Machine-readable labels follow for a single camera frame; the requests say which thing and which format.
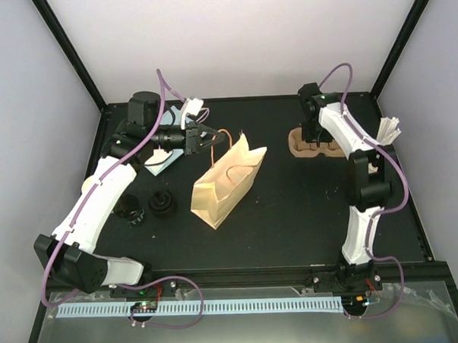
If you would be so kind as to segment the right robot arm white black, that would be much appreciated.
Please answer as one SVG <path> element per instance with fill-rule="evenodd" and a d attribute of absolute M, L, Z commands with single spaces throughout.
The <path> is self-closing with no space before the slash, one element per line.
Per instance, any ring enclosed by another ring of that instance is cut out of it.
<path fill-rule="evenodd" d="M 300 143 L 306 155 L 346 157 L 345 199 L 349 205 L 346 241 L 339 254 L 335 282 L 344 291 L 365 286 L 374 267 L 374 233 L 392 192 L 390 164 L 379 153 L 382 146 L 358 124 L 337 93 L 323 93 L 317 83 L 298 90 L 306 120 Z"/>

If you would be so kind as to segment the beige paper bag with handles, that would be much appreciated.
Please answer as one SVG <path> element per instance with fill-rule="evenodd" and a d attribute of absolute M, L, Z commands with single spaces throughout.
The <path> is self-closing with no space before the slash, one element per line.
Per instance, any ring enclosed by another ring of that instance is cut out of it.
<path fill-rule="evenodd" d="M 251 149 L 243 133 L 237 141 L 224 128 L 220 135 L 228 138 L 228 149 L 216 159 L 210 148 L 210 167 L 194 182 L 190 203 L 191 211 L 215 230 L 250 191 L 267 154 L 265 146 Z"/>

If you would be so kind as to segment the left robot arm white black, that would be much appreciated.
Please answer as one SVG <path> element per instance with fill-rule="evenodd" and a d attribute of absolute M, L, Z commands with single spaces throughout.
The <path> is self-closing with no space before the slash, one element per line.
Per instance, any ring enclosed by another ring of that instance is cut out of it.
<path fill-rule="evenodd" d="M 34 249 L 44 268 L 42 284 L 49 279 L 74 291 L 93 293 L 102 286 L 127 285 L 137 296 L 153 290 L 154 278 L 144 264 L 127 257 L 100 256 L 97 241 L 108 217 L 121 212 L 131 223 L 144 214 L 138 198 L 125 189 L 141 169 L 160 165 L 155 150 L 201 153 L 223 140 L 218 131 L 202 123 L 207 114 L 202 99 L 184 98 L 182 107 L 166 107 L 162 95 L 137 92 L 127 105 L 127 115 L 106 141 L 100 158 L 81 191 L 80 198 L 50 235 L 39 235 Z"/>

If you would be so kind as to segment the brown cardboard cup carrier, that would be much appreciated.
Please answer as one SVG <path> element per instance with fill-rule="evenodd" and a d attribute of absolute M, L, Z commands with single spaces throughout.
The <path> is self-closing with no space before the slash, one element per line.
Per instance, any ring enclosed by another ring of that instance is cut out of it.
<path fill-rule="evenodd" d="M 319 144 L 316 142 L 305 142 L 302 139 L 302 129 L 300 127 L 292 129 L 288 136 L 289 151 L 296 158 L 315 158 L 319 155 L 330 158 L 342 158 L 346 156 L 336 141 Z"/>

